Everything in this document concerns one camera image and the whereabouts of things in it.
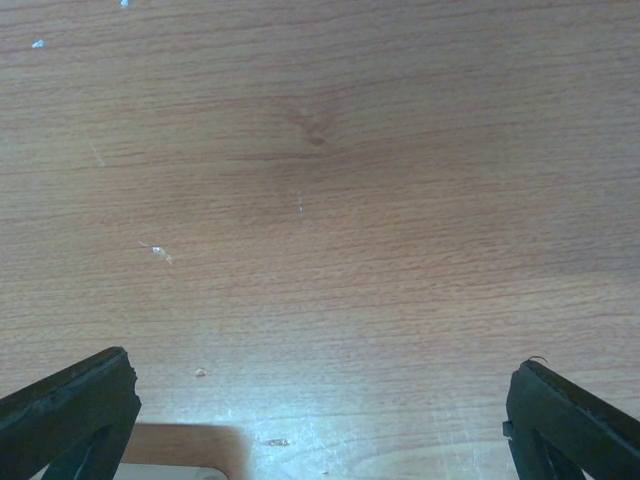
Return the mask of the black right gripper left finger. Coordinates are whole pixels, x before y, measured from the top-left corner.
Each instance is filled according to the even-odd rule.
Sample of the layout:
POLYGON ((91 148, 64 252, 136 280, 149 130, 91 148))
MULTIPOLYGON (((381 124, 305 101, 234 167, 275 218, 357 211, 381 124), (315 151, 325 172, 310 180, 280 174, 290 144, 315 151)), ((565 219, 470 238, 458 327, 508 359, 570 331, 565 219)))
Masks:
POLYGON ((137 376, 109 347, 1 399, 1 477, 112 479, 141 409, 137 376))

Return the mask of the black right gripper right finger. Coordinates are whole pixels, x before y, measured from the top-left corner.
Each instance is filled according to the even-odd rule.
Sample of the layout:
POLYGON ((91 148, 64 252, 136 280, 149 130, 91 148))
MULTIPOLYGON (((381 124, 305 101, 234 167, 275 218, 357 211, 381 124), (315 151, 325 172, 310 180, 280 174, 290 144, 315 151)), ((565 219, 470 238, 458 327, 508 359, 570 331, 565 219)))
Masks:
POLYGON ((639 477, 639 421, 534 360, 513 372, 506 412, 520 479, 639 477))

